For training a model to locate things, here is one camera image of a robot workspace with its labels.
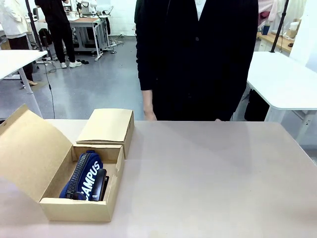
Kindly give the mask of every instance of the zipper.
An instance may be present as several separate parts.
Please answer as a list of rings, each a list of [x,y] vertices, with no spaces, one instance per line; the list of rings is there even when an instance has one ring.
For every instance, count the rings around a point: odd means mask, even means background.
[[[78,185],[79,178],[81,177],[81,174],[83,173],[83,168],[87,164],[87,161],[90,158],[90,155],[91,153],[85,153],[85,154],[82,154],[81,157],[79,158],[76,169],[73,175],[71,176],[69,185],[67,187],[66,198],[72,199],[73,194],[76,192],[76,187]]]

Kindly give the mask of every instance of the person in white top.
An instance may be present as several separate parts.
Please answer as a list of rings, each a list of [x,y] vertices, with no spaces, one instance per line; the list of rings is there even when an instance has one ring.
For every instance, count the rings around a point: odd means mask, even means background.
[[[26,36],[28,24],[18,0],[0,0],[0,23],[12,50],[29,50]],[[26,78],[29,80],[29,84],[31,86],[37,85],[36,82],[33,82],[32,63],[24,66],[23,70]]]

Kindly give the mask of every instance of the box flap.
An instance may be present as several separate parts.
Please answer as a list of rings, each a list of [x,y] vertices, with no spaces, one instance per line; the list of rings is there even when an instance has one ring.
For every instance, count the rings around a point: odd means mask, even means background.
[[[83,142],[124,142],[133,111],[95,109],[77,139]]]
[[[71,148],[59,130],[23,105],[0,125],[0,176],[39,202]]]

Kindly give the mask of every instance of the person standing at table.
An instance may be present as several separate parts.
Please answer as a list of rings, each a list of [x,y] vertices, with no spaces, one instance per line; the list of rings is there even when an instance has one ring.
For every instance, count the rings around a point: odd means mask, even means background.
[[[136,29],[145,118],[230,120],[247,85],[258,13],[258,0],[144,0]]]
[[[12,50],[29,50],[26,36],[28,24],[18,0],[0,0],[0,23]],[[23,70],[30,86],[37,85],[38,83],[33,82],[32,63],[24,66]]]
[[[81,62],[75,60],[75,50],[73,45],[73,33],[69,21],[64,11],[61,0],[35,0],[36,7],[40,7],[48,24],[49,31],[52,35],[56,56],[62,68],[67,68],[63,42],[66,46],[69,58],[69,67],[75,68],[81,66]]]

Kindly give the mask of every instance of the sleeve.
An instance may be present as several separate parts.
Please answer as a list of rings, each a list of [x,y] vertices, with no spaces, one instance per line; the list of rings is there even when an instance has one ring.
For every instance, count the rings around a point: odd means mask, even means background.
[[[5,0],[4,1],[4,8],[6,12],[9,14],[10,17],[12,17],[17,22],[22,21],[22,17],[17,13],[16,9],[13,6],[12,0]]]
[[[244,23],[244,31],[239,35],[237,41],[230,46],[231,54],[225,66],[226,74],[221,87],[224,90],[223,95],[227,98],[218,98],[222,102],[217,108],[218,111],[225,109],[225,112],[235,112],[247,86],[249,68],[257,38],[259,6],[257,0],[249,0],[245,4],[247,7],[243,9],[243,15],[240,19]]]
[[[152,90],[157,78],[155,68],[157,59],[158,27],[154,7],[155,0],[144,0],[136,25],[137,64],[141,90]]]

